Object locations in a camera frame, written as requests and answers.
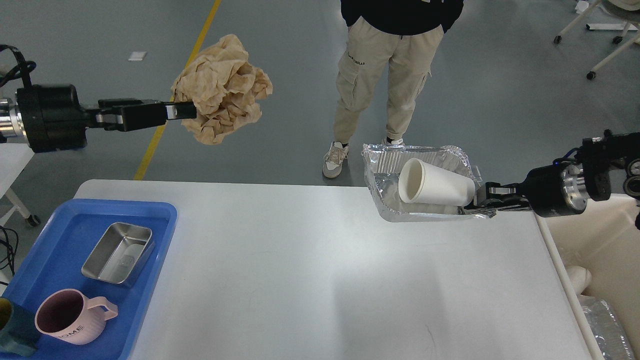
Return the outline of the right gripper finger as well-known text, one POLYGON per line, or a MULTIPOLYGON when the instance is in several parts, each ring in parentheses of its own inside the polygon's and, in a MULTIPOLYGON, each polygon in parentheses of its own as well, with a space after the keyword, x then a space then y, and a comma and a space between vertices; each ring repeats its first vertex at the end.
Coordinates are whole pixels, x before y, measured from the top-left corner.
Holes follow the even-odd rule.
POLYGON ((477 191, 478 198, 523 198, 525 195, 519 191, 519 183, 501 184, 498 182, 485 182, 477 191))
POLYGON ((479 203, 467 205, 469 214, 489 214, 496 211, 520 212, 532 211, 530 202, 525 198, 486 199, 479 203))

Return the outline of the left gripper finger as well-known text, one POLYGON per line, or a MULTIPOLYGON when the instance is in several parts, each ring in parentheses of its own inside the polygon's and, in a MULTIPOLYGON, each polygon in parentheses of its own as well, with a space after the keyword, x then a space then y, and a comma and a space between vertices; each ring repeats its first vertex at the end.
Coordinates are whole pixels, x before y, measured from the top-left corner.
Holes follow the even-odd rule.
POLYGON ((109 110, 121 107, 153 107, 155 109, 162 109, 163 103, 159 100, 153 99, 137 99, 137 98, 109 98, 100 99, 98 101, 98 108, 109 110))
POLYGON ((195 119, 198 111, 192 101, 162 101, 163 108, 143 106, 99 109, 94 115, 96 127, 106 131, 134 132, 166 125, 168 121, 195 119))

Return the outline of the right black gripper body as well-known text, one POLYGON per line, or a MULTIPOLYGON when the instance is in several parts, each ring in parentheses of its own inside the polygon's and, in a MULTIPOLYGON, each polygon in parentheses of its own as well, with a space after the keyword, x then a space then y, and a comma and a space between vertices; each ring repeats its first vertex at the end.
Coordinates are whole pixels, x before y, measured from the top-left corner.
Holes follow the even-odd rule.
POLYGON ((589 199, 583 169, 570 162, 531 170, 522 182, 522 194, 543 218, 583 214, 589 199))

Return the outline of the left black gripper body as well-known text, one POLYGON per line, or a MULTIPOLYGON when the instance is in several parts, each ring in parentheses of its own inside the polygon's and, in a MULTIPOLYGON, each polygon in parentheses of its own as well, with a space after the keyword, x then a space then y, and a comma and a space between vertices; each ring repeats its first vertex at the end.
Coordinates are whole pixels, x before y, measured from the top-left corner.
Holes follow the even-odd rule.
POLYGON ((86 130, 98 125, 73 84, 19 88, 16 100, 27 143, 37 154, 84 148, 86 130))

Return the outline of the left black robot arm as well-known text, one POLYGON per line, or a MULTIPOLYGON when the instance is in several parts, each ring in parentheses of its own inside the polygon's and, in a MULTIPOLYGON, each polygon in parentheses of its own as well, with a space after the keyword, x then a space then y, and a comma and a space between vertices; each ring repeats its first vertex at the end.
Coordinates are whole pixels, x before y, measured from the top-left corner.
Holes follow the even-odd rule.
POLYGON ((192 101, 115 98, 84 107, 74 85, 32 84, 30 73, 36 69, 36 63, 26 60, 17 47, 2 44, 0 49, 11 51, 16 61, 14 67, 1 75, 1 84, 22 82, 14 98, 1 99, 3 144, 10 138, 21 137, 34 153, 78 150, 87 145, 87 129, 134 132, 197 116, 192 101))

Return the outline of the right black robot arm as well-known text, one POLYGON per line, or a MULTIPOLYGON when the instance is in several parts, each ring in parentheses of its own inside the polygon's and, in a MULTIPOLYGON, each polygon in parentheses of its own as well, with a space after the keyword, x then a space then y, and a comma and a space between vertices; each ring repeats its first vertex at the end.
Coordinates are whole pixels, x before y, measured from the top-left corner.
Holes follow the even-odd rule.
POLYGON ((624 193, 638 199, 640 135, 613 134, 586 137, 551 164, 528 172, 519 183, 485 182, 464 208, 469 212, 533 211, 543 218, 580 215, 587 202, 611 197, 610 172, 622 170, 624 193))

